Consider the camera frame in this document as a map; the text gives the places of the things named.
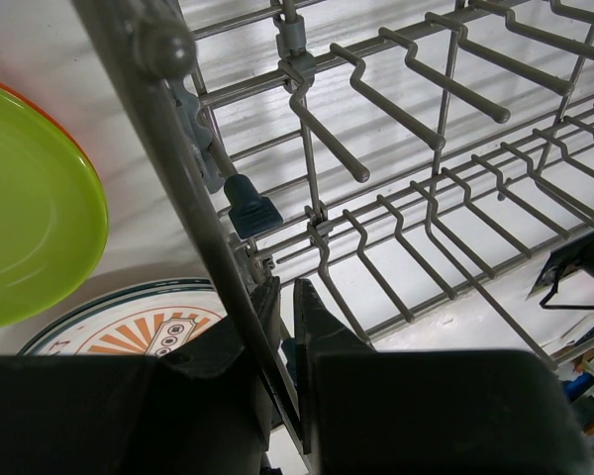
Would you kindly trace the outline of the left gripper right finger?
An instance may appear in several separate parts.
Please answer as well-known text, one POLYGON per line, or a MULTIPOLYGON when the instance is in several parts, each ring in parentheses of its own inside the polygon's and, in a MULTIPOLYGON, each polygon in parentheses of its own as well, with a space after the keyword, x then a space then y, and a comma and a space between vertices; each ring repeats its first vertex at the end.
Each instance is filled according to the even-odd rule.
POLYGON ((516 349, 380 352, 293 289, 302 446, 318 474, 593 474, 556 376, 516 349))

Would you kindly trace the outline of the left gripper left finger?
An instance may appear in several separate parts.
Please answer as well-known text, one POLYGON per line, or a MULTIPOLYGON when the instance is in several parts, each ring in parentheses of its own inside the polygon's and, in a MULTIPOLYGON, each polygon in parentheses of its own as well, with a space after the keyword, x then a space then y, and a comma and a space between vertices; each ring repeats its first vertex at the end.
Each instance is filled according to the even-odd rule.
POLYGON ((262 474, 272 416, 228 313, 164 356, 0 356, 0 474, 262 474))

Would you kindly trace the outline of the white plate orange sunburst pattern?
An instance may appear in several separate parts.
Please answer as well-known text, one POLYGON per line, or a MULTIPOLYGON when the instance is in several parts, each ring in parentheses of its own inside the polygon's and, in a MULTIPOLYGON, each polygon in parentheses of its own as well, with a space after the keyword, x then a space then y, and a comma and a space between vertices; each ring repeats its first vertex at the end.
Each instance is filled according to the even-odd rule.
POLYGON ((158 280, 108 293, 69 311, 19 353, 164 356, 226 314, 208 279, 158 280))

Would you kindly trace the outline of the lime green plate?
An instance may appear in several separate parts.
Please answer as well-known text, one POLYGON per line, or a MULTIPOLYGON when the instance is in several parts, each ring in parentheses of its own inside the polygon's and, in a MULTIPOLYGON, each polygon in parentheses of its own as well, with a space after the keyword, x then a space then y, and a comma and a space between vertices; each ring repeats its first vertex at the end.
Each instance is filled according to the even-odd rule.
POLYGON ((75 291, 107 237, 94 167, 45 117, 0 88, 0 328, 75 291))

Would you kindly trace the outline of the grey wire dish rack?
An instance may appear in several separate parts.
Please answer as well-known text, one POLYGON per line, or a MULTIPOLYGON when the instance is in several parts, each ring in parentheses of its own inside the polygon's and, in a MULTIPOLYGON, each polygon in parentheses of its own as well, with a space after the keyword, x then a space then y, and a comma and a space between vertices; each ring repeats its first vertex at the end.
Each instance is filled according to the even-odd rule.
POLYGON ((157 72, 175 1, 79 1, 79 20, 176 211, 140 211, 109 285, 225 270, 310 278, 382 349, 554 355, 594 311, 531 289, 594 233, 594 1, 274 1, 201 28, 157 72))

